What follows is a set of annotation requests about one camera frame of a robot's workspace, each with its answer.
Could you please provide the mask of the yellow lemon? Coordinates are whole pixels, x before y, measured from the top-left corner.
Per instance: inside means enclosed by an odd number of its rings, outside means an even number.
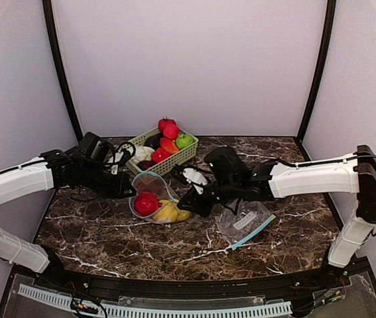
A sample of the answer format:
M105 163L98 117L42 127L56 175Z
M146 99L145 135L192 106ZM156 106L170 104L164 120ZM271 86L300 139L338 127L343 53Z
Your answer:
M153 215L153 221L156 223L174 223L178 218L178 208L175 201L160 200L160 209Z

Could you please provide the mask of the pink-red wrinkled fruit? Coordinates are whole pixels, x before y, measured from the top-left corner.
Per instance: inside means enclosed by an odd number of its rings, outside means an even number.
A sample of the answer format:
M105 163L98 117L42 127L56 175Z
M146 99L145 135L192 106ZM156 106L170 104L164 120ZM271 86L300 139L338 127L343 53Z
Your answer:
M169 140L176 140L180 134L180 129L177 125L169 123L163 130L163 136Z

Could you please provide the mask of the large clear zip bag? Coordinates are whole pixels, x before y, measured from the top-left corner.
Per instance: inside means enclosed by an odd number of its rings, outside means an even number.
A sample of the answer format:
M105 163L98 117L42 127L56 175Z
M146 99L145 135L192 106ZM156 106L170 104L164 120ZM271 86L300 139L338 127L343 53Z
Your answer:
M171 224L187 221L191 212L178 208L178 196L154 172L142 172L132 181L137 194L129 198L132 214L155 224Z

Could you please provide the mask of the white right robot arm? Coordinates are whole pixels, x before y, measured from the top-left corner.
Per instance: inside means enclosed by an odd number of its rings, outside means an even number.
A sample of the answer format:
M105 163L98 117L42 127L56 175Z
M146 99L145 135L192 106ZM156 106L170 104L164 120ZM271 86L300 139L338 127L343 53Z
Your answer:
M178 208L208 217L215 205L234 199L272 201L311 193L353 193L357 209L329 248L328 264L346 267L366 238L376 235L376 154L367 145L337 158L296 163L273 159L254 168L226 146L211 151L204 161L214 182L197 170L185 169L182 174L192 187Z

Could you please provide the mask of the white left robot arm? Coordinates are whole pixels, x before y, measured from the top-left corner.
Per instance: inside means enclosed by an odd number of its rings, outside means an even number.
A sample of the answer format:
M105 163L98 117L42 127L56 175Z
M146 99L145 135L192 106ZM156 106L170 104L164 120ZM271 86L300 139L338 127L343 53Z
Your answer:
M86 187L111 199L136 194L129 174L120 169L136 153L131 142L114 147L98 135L88 132L69 150L43 152L28 162L0 171L0 205L41 191L62 187ZM0 259L18 264L35 273L61 266L49 249L30 243L0 228Z

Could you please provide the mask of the yellow wrinkled banana-like fruit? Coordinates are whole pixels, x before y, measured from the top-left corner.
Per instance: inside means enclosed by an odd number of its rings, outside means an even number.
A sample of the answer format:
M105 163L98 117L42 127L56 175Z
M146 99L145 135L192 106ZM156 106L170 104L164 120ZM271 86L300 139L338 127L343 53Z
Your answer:
M191 216L191 212L186 211L186 210L178 210L176 221L177 222L186 221L190 218L190 216Z

